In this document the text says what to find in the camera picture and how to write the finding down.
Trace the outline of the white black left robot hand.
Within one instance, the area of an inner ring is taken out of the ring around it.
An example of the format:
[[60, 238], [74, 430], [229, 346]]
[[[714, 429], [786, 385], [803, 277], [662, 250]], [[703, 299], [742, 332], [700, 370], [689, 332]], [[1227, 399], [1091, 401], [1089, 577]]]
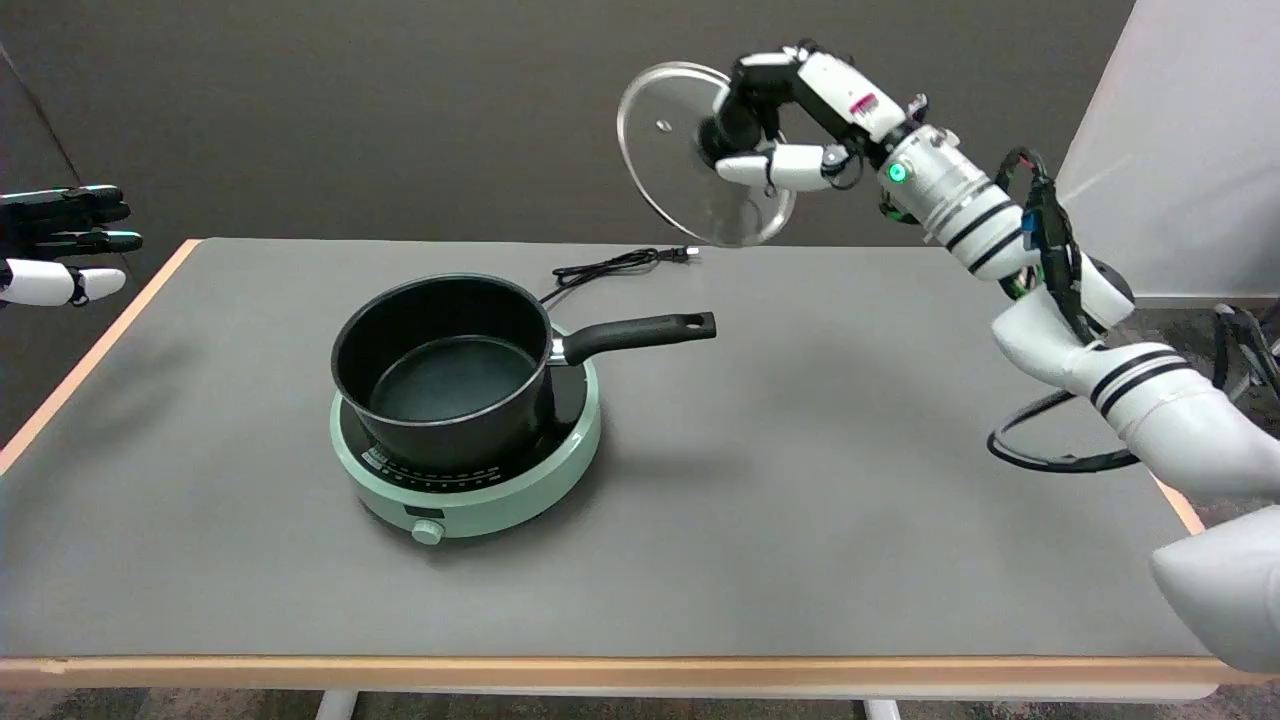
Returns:
[[140, 233], [109, 227], [129, 217], [125, 196], [114, 184], [4, 193], [3, 305], [82, 307], [120, 291], [128, 279], [124, 270], [64, 260], [141, 249]]

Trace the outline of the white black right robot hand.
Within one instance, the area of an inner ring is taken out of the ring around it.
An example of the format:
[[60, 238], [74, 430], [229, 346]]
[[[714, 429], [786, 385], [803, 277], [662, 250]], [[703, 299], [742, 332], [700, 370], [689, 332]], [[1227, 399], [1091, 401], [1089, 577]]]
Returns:
[[[826, 145], [788, 143], [780, 110], [800, 108], [829, 136]], [[890, 151], [923, 126], [929, 100], [896, 102], [852, 60], [805, 41], [739, 58], [727, 86], [698, 128], [698, 152], [719, 178], [780, 191], [849, 190], [849, 168], [881, 168]]]

